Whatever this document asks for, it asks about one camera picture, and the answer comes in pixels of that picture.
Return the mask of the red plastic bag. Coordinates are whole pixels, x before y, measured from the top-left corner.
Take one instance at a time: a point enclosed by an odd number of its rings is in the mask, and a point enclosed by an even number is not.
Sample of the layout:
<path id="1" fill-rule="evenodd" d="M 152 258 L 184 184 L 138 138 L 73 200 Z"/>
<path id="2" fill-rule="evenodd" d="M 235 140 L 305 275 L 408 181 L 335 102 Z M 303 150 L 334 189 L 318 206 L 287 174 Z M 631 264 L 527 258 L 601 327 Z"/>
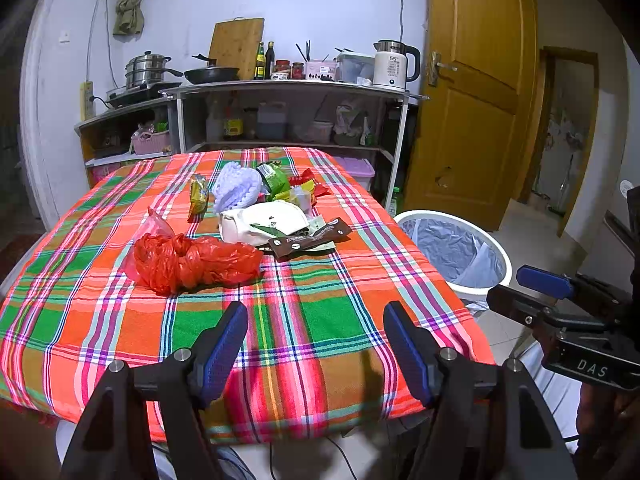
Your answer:
<path id="1" fill-rule="evenodd" d="M 261 263 L 262 252 L 253 246 L 177 234 L 150 208 L 126 255 L 124 272 L 137 285 L 168 297 L 204 286 L 254 281 Z"/>

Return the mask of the brown snack wrapper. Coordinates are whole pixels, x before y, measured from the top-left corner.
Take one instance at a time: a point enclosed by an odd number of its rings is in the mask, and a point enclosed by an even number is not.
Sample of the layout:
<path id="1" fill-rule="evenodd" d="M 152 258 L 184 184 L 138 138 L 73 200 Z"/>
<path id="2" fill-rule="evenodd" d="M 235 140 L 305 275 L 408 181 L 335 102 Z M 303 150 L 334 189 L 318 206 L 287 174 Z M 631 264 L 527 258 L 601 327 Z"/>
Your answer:
<path id="1" fill-rule="evenodd" d="M 326 243 L 335 243 L 349 237 L 352 228 L 340 218 L 335 218 L 309 235 L 288 235 L 268 240 L 268 246 L 277 258 L 286 258 L 314 249 Z"/>

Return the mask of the red snack packet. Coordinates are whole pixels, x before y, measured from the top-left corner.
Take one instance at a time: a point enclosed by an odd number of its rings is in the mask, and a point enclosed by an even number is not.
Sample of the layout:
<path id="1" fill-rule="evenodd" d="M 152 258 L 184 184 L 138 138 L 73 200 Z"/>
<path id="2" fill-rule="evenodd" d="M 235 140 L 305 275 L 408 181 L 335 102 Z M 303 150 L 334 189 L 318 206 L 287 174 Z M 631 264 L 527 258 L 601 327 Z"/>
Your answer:
<path id="1" fill-rule="evenodd" d="M 311 205 L 317 203 L 319 197 L 330 194 L 329 188 L 316 178 L 310 168 L 305 169 L 297 176 L 289 177 L 288 183 L 292 188 L 300 186 L 304 191 L 308 191 L 311 194 Z"/>

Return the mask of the yellow snack packet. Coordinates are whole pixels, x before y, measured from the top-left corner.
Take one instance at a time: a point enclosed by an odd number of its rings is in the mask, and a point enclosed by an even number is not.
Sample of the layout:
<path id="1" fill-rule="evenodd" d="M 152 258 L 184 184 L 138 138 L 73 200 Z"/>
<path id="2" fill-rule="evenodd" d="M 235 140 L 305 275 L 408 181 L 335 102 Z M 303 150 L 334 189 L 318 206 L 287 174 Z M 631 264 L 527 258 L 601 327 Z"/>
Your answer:
<path id="1" fill-rule="evenodd" d="M 209 199 L 207 180 L 200 174 L 194 174 L 190 181 L 190 208 L 188 220 L 196 221 L 206 213 Z"/>

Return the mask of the white paper bag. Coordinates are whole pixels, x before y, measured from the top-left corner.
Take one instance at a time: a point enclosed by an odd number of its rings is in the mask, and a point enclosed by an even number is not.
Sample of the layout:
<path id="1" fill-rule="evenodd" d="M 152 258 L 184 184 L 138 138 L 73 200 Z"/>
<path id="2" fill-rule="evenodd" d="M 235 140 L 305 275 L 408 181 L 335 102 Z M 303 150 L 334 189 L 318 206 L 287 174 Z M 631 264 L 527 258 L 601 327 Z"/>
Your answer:
<path id="1" fill-rule="evenodd" d="M 219 233 L 225 243 L 264 246 L 276 237 L 292 235 L 307 229 L 306 214 L 285 200 L 230 209 L 219 215 Z"/>

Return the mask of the white foam fruit net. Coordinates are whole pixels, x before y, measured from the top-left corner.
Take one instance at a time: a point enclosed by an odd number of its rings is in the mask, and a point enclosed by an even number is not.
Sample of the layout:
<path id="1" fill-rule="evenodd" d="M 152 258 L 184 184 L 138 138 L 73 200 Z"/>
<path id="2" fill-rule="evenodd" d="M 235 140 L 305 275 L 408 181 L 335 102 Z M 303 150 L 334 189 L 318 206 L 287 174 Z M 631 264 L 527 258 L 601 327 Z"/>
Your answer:
<path id="1" fill-rule="evenodd" d="M 212 193 L 216 214 L 230 209 L 246 208 L 257 202 L 262 192 L 262 176 L 253 168 L 228 162 L 216 177 Z"/>

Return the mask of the green snack packet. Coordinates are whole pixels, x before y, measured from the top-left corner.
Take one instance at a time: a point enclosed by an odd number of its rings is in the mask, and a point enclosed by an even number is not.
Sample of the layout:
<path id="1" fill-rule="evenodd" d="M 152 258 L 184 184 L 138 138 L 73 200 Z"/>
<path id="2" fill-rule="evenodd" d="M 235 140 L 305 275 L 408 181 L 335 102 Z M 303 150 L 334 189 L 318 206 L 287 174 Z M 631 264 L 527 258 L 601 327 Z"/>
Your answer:
<path id="1" fill-rule="evenodd" d="M 283 171 L 278 160 L 263 162 L 256 167 L 256 170 L 262 178 L 266 200 L 274 200 L 277 195 L 288 192 L 291 188 L 288 175 Z"/>

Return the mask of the white trash bin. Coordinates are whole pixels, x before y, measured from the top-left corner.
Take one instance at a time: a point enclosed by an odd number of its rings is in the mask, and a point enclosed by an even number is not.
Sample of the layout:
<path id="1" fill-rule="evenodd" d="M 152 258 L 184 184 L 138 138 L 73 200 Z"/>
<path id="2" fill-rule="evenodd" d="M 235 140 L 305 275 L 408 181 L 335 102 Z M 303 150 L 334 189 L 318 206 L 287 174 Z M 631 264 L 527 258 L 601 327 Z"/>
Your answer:
<path id="1" fill-rule="evenodd" d="M 394 220 L 445 279 L 474 318 L 489 310 L 488 290 L 509 286 L 511 260 L 495 237 L 444 212 L 409 210 Z"/>

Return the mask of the white kitchen shelf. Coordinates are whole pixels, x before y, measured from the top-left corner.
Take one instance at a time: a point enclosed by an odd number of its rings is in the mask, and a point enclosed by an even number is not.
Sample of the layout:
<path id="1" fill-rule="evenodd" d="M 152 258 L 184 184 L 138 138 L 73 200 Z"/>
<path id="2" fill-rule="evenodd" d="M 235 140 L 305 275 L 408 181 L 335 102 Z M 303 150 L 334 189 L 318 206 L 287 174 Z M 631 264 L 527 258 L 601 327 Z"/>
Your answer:
<path id="1" fill-rule="evenodd" d="M 185 84 L 160 90 L 156 99 L 112 108 L 76 125 L 87 169 L 167 154 L 291 145 L 322 148 L 372 162 L 384 200 L 392 198 L 416 95 L 311 80 L 247 80 Z M 170 132 L 171 151 L 137 155 L 137 132 Z"/>

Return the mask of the wooden door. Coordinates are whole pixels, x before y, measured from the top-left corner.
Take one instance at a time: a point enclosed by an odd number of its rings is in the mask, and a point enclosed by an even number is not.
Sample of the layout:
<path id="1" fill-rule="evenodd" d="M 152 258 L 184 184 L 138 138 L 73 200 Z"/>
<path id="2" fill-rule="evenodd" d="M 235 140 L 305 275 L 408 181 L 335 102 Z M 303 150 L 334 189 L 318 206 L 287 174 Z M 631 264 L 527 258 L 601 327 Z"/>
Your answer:
<path id="1" fill-rule="evenodd" d="M 404 204 L 498 230 L 533 102 L 535 0 L 428 0 L 426 40 Z"/>

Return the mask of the green bottle on floor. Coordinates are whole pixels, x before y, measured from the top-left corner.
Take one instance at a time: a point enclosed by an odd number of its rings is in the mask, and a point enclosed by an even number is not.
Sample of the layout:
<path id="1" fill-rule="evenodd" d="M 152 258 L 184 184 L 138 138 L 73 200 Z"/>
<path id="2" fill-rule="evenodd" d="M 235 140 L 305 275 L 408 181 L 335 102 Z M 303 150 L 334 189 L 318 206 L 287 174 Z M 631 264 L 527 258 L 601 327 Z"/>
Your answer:
<path id="1" fill-rule="evenodd" d="M 388 213 L 392 217 L 396 217 L 399 212 L 401 202 L 401 189 L 398 186 L 393 188 L 392 198 L 390 199 L 390 204 L 388 205 Z"/>

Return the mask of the plaid tablecloth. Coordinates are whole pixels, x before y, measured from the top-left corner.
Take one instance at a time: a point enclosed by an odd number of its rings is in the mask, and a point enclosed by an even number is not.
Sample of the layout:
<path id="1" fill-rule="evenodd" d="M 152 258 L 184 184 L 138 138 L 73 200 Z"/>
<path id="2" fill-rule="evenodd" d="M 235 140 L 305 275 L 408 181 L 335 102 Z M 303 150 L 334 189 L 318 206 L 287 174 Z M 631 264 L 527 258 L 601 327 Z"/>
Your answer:
<path id="1" fill-rule="evenodd" d="M 253 284 L 174 298 L 126 277 L 126 253 L 149 210 L 177 232 L 214 235 L 214 216 L 188 220 L 190 180 L 213 179 L 227 162 L 270 160 L 288 174 L 311 171 L 326 187 L 314 210 L 352 230 L 333 252 L 265 256 Z M 392 300 L 441 346 L 492 361 L 471 313 L 334 158 L 314 148 L 214 151 L 120 168 L 40 240 L 1 305 L 2 398 L 74 422 L 109 362 L 160 362 L 235 300 L 247 307 L 248 330 L 224 394 L 204 414 L 217 442 L 316 438 L 420 411 L 384 334 Z"/>

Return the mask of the purple lid storage box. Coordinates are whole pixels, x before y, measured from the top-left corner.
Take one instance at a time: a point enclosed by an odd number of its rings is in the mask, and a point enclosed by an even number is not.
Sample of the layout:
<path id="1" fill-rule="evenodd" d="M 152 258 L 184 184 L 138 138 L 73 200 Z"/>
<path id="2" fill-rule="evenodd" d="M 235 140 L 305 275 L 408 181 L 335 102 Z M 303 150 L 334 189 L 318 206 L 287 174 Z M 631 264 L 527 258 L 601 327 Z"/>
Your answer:
<path id="1" fill-rule="evenodd" d="M 367 192 L 375 177 L 372 164 L 365 158 L 335 156 L 335 161 L 354 178 Z"/>

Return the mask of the white electric kettle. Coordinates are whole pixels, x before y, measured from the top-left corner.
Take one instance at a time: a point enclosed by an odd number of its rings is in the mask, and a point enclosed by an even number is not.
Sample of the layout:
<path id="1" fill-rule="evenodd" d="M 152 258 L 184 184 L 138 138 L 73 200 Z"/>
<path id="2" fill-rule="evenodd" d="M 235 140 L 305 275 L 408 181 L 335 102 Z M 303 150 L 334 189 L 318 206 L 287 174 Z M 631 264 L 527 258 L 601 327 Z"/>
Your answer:
<path id="1" fill-rule="evenodd" d="M 401 41 L 378 40 L 375 48 L 372 84 L 375 87 L 404 91 L 408 82 L 420 77 L 421 52 Z"/>

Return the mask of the pink basket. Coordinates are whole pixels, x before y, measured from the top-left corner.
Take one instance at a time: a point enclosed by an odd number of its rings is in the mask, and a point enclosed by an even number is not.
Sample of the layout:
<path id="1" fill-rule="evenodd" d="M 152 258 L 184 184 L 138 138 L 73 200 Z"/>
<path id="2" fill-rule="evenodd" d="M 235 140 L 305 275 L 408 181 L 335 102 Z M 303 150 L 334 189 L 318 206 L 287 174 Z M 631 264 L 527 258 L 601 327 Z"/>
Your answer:
<path id="1" fill-rule="evenodd" d="M 137 132 L 131 138 L 131 151 L 137 155 L 168 153 L 171 151 L 170 132 Z"/>

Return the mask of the pink utensil box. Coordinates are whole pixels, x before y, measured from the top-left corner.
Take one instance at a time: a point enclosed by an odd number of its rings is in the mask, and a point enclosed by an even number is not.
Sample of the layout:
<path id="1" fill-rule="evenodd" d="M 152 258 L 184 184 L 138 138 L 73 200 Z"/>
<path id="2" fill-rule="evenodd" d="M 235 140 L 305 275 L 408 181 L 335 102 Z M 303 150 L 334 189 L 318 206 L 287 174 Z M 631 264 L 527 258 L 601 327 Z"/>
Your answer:
<path id="1" fill-rule="evenodd" d="M 305 79 L 318 81 L 335 81 L 337 62 L 308 61 L 305 64 Z"/>

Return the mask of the dark sauce bottle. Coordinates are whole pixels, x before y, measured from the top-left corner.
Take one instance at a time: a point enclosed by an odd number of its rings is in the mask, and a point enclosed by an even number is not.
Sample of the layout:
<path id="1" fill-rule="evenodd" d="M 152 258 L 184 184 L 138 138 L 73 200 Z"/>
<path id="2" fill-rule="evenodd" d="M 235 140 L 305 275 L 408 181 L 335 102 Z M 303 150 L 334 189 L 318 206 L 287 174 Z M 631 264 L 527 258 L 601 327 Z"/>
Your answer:
<path id="1" fill-rule="evenodd" d="M 268 42 L 268 48 L 265 52 L 265 78 L 270 79 L 274 66 L 274 43 Z"/>

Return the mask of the green oil bottle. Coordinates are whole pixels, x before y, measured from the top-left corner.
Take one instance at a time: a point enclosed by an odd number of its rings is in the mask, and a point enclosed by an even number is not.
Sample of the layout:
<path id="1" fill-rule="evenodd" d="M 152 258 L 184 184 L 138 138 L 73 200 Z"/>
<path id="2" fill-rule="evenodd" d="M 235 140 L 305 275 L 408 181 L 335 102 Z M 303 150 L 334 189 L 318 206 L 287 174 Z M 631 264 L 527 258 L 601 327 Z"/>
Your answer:
<path id="1" fill-rule="evenodd" d="M 258 49 L 257 49 L 257 53 L 256 53 L 254 78 L 258 79 L 258 80 L 264 79 L 265 78 L 265 70 L 266 70 L 265 47 L 264 47 L 264 43 L 261 41 L 258 44 Z"/>

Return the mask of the steel steamer pot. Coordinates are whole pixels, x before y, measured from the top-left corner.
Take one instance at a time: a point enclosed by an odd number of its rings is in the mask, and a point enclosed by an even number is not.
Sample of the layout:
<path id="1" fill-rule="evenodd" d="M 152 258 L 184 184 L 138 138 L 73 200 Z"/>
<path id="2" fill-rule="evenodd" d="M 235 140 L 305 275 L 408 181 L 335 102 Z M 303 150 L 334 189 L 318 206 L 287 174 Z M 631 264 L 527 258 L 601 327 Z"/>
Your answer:
<path id="1" fill-rule="evenodd" d="M 151 51 L 135 56 L 125 66 L 126 88 L 133 89 L 142 84 L 157 84 L 163 81 L 170 61 L 170 56 Z"/>

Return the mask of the black frying pan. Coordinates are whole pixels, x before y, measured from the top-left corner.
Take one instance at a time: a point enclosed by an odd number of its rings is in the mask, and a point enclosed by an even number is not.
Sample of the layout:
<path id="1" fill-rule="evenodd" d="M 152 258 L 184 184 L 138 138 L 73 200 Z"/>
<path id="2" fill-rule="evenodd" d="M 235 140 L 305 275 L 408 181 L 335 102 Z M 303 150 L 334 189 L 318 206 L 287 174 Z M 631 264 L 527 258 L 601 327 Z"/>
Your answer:
<path id="1" fill-rule="evenodd" d="M 239 67 L 218 66 L 216 58 L 209 58 L 202 54 L 194 55 L 194 58 L 205 62 L 206 66 L 196 68 L 195 70 L 186 70 L 185 72 L 173 70 L 168 67 L 164 67 L 160 71 L 162 73 L 170 73 L 176 77 L 184 77 L 190 84 L 212 84 L 213 82 L 226 82 L 240 79 Z"/>

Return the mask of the wooden cutting board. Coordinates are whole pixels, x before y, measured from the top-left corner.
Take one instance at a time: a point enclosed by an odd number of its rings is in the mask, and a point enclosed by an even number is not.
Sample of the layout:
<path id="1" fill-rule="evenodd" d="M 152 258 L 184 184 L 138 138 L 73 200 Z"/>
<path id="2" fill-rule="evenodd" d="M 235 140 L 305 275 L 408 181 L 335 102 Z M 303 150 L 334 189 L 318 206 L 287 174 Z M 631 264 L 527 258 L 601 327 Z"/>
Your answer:
<path id="1" fill-rule="evenodd" d="M 253 79 L 264 25 L 264 18 L 238 18 L 216 23 L 208 56 L 214 58 L 218 66 L 237 67 L 241 80 Z"/>

